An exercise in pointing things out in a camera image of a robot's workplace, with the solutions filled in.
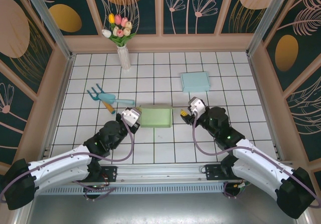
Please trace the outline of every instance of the yellow tulip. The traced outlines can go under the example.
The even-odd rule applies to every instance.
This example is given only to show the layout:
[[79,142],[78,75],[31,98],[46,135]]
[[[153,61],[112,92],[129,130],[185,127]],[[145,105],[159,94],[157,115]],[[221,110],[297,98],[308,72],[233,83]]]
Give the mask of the yellow tulip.
[[109,20],[109,23],[111,24],[115,23],[115,16],[113,13],[109,14],[108,20]]

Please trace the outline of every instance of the green sponge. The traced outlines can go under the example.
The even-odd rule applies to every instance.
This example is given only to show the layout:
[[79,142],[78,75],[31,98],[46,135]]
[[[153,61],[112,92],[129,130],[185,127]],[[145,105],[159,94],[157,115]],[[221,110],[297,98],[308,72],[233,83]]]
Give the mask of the green sponge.
[[142,128],[170,128],[173,123],[173,108],[171,106],[143,106],[140,126]]

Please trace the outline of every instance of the cable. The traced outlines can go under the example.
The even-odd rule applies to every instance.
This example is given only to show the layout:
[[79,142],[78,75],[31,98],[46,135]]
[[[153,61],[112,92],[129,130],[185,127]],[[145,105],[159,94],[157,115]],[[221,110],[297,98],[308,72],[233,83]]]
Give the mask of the cable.
[[199,144],[196,142],[196,138],[195,138],[195,128],[196,128],[196,120],[197,120],[197,112],[194,112],[195,114],[195,120],[193,122],[193,132],[192,132],[192,135],[193,135],[193,141],[194,141],[194,144],[196,146],[196,148],[201,152],[203,153],[204,155],[209,155],[209,156],[217,156],[217,155],[221,155],[221,154],[224,154],[228,151],[232,151],[232,150],[237,150],[237,149],[242,149],[242,150],[248,150],[248,151],[251,151],[259,156],[261,156],[262,158],[264,158],[265,160],[267,160],[268,162],[270,162],[272,165],[274,165],[277,169],[279,169],[280,171],[284,172],[285,174],[287,174],[289,177],[291,177],[293,180],[295,180],[300,186],[302,186],[307,192],[309,192],[318,202],[318,205],[310,205],[309,207],[311,208],[321,208],[321,198],[319,198],[316,194],[313,193],[312,190],[310,190],[305,184],[303,184],[299,179],[297,179],[295,176],[293,176],[291,173],[289,173],[288,171],[286,170],[283,170],[282,167],[280,167],[279,165],[275,164],[272,160],[270,160],[268,157],[266,157],[265,155],[263,155],[262,153],[256,151],[256,150],[253,150],[249,147],[243,147],[243,146],[236,146],[236,147],[232,147],[232,148],[229,148],[229,149],[226,149],[226,150],[223,150],[221,152],[218,152],[218,153],[207,153],[205,151],[203,151],[201,149],[201,147],[199,146]]
[[[65,156],[59,157],[59,158],[57,158],[57,159],[55,159],[55,160],[48,161],[47,163],[44,163],[44,164],[39,165],[39,166],[37,166],[37,167],[29,170],[29,171],[26,171],[25,173],[17,176],[15,179],[13,179],[8,185],[6,185],[6,187],[5,187],[5,188],[2,190],[2,192],[0,193],[0,203],[6,203],[6,201],[3,200],[3,196],[5,195],[5,192],[6,192],[14,183],[16,183],[18,180],[20,180],[21,178],[23,178],[23,177],[26,176],[26,175],[31,174],[32,172],[34,172],[34,171],[36,171],[36,170],[40,170],[41,168],[46,167],[47,165],[53,164],[53,163],[55,163],[55,162],[57,162],[57,161],[64,160],[64,159],[67,159],[67,158],[74,158],[75,156],[78,156],[78,155],[88,155],[88,156],[95,157],[95,158],[100,159],[100,160],[105,160],[105,161],[110,161],[110,162],[121,162],[121,161],[127,160],[127,159],[132,155],[132,153],[133,153],[133,151],[134,151],[134,139],[133,139],[133,136],[132,136],[132,134],[131,134],[131,131],[130,131],[130,129],[129,129],[129,126],[128,126],[128,124],[126,123],[123,115],[121,115],[121,120],[123,121],[123,123],[124,123],[124,125],[125,125],[125,127],[126,127],[126,129],[127,129],[127,131],[128,131],[128,134],[129,134],[129,137],[130,137],[130,141],[131,141],[131,149],[130,149],[130,152],[129,152],[129,154],[128,154],[125,158],[122,158],[122,159],[120,159],[120,160],[112,160],[112,159],[107,159],[107,158],[101,157],[101,156],[99,156],[99,155],[95,155],[95,154],[87,153],[87,152],[79,152],[79,153],[69,154],[69,155],[65,155]],[[88,186],[86,186],[86,185],[80,184],[80,182],[78,182],[78,181],[75,181],[75,183],[83,186],[84,188],[87,188],[87,187],[88,187]]]
[[233,197],[233,198],[235,198],[235,199],[236,199],[236,197],[239,197],[239,196],[245,191],[245,187],[247,186],[247,185],[246,185],[246,186],[244,186],[244,187],[241,187],[241,188],[240,188],[240,192],[239,192],[237,195],[231,195],[230,193],[228,193],[228,192],[226,191],[227,185],[228,185],[228,182],[224,182],[223,195],[226,196],[227,198]]
[[[92,200],[92,201],[95,201],[95,200],[101,200],[103,198],[105,198],[106,196],[108,196],[111,192],[113,192],[116,187],[113,187],[113,188],[110,188],[110,189],[107,189],[107,190],[99,190],[99,189],[95,189],[95,188],[92,188],[92,187],[89,187],[87,185],[84,185],[83,183],[79,182],[79,181],[73,181],[74,183],[86,188],[86,192],[85,192],[85,197],[87,200]],[[95,198],[95,199],[90,199],[88,196],[87,196],[87,193],[88,191],[91,190],[91,191],[94,191],[94,192],[107,192],[106,194],[103,194],[103,195],[100,195],[99,197]]]

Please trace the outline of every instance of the wallpaper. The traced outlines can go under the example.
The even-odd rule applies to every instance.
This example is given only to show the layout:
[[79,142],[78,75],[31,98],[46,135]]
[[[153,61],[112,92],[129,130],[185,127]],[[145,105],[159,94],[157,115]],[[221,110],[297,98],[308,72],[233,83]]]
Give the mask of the wallpaper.
[[264,36],[263,36],[263,41],[265,41],[265,39],[267,38],[267,36],[270,34],[270,32],[271,32],[271,30],[272,30],[272,28],[273,28],[274,23],[275,23],[276,20],[279,18],[280,14],[282,13],[282,11],[283,11],[283,9],[284,9],[284,7],[285,7],[285,5],[286,5],[287,2],[288,2],[288,0],[284,0],[284,1],[283,1],[283,4],[281,5],[279,11],[276,13],[273,21],[271,22],[269,28],[267,29],[266,33],[264,34]]
[[33,103],[0,73],[0,163],[12,164]]
[[164,34],[214,33],[223,0],[164,0]]
[[271,0],[231,0],[222,33],[254,33]]
[[321,53],[321,0],[295,0],[267,52],[285,90]]
[[52,48],[20,0],[0,0],[0,60],[38,92]]
[[97,35],[86,0],[43,1],[64,36]]
[[102,25],[109,29],[110,13],[127,17],[132,22],[132,32],[156,34],[155,0],[95,0]]
[[321,170],[315,172],[314,176],[315,176],[317,184],[319,186],[319,190],[321,190]]
[[287,98],[310,161],[321,158],[321,67]]

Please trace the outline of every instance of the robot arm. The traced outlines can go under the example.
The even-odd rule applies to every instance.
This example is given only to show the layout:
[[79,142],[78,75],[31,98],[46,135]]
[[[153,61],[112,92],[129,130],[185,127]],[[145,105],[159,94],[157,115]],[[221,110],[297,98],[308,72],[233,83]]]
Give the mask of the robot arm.
[[190,115],[184,111],[181,112],[184,122],[192,125],[193,129],[198,125],[203,127],[215,138],[219,148],[229,153],[221,162],[221,169],[226,176],[236,176],[253,183],[276,200],[278,206],[288,216],[299,218],[314,201],[314,197],[297,182],[299,180],[314,192],[308,173],[302,168],[294,170],[283,165],[258,150],[230,126],[224,108],[209,108],[197,97],[192,98],[189,105]]
[[118,147],[127,136],[128,130],[133,134],[136,133],[140,126],[137,123],[140,114],[141,112],[136,108],[127,108],[122,116],[116,115],[116,121],[107,122],[92,138],[69,152],[30,163],[26,163],[24,159],[16,161],[0,183],[3,189],[20,175],[30,173],[6,190],[8,208],[18,209],[28,204],[42,191],[55,186],[100,176],[101,167],[98,157],[105,158],[110,155],[110,150]]

